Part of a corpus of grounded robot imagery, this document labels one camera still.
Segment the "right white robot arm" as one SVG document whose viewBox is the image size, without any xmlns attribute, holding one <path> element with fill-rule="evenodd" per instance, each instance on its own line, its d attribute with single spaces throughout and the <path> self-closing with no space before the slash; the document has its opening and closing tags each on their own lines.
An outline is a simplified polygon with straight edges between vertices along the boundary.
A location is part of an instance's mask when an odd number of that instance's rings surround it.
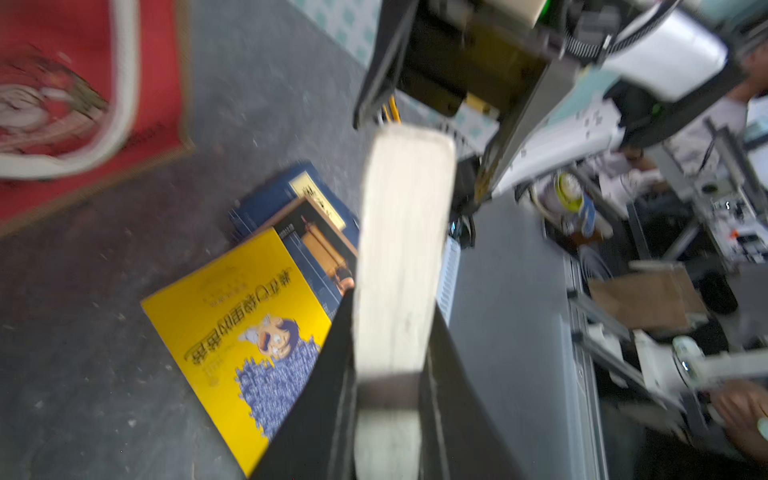
<svg viewBox="0 0 768 480">
<path fill-rule="evenodd" d="M 499 127 L 476 202 L 585 157 L 660 145 L 726 95 L 767 87 L 767 33 L 745 43 L 681 1 L 385 1 L 353 124 L 396 92 Z"/>
</svg>

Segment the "brown lamp cover book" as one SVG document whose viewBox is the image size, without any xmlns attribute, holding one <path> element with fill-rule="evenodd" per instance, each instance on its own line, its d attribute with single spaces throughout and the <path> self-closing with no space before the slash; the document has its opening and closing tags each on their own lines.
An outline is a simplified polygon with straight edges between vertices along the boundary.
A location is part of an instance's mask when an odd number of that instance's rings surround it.
<svg viewBox="0 0 768 480">
<path fill-rule="evenodd" d="M 256 232 L 270 229 L 281 241 L 296 233 L 343 296 L 355 286 L 357 250 L 311 198 L 294 200 Z"/>
</svg>

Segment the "red canvas tote bag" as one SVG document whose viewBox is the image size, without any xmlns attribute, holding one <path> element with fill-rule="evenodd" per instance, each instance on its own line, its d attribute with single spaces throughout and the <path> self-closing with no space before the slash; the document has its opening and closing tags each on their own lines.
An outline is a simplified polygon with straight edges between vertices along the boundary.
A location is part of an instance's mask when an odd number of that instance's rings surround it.
<svg viewBox="0 0 768 480">
<path fill-rule="evenodd" d="M 1 5 L 1 232 L 191 150 L 184 1 Z"/>
</svg>

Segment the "yellow cartoon cover book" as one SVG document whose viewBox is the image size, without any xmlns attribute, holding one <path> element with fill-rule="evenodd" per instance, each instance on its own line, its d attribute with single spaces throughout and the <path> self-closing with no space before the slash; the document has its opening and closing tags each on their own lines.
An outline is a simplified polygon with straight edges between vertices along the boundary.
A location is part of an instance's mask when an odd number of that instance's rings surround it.
<svg viewBox="0 0 768 480">
<path fill-rule="evenodd" d="M 331 321 L 274 230 L 142 309 L 245 475 L 301 395 Z"/>
</svg>

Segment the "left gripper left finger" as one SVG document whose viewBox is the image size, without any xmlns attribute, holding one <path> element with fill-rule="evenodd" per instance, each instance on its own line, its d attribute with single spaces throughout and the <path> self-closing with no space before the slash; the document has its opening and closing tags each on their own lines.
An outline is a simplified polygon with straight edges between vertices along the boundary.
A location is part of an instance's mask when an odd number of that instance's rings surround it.
<svg viewBox="0 0 768 480">
<path fill-rule="evenodd" d="M 354 479 L 354 292 L 336 311 L 309 380 L 251 474 L 253 479 Z"/>
</svg>

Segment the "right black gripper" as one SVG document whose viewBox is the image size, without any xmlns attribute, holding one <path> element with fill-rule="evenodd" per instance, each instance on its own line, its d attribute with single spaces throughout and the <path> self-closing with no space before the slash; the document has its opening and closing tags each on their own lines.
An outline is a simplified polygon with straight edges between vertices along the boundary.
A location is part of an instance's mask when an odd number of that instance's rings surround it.
<svg viewBox="0 0 768 480">
<path fill-rule="evenodd" d="M 524 142 L 569 95 L 566 1 L 384 1 L 352 125 L 371 121 L 396 91 L 445 117 L 470 99 L 498 130 L 476 173 L 474 201 L 491 197 Z"/>
</svg>

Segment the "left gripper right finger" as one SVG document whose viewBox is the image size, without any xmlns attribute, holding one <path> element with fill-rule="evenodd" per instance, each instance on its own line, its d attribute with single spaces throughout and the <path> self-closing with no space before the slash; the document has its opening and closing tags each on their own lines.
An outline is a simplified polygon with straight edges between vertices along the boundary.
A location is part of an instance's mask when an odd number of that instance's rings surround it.
<svg viewBox="0 0 768 480">
<path fill-rule="evenodd" d="M 524 477 L 469 382 L 439 309 L 419 387 L 421 479 Z"/>
</svg>

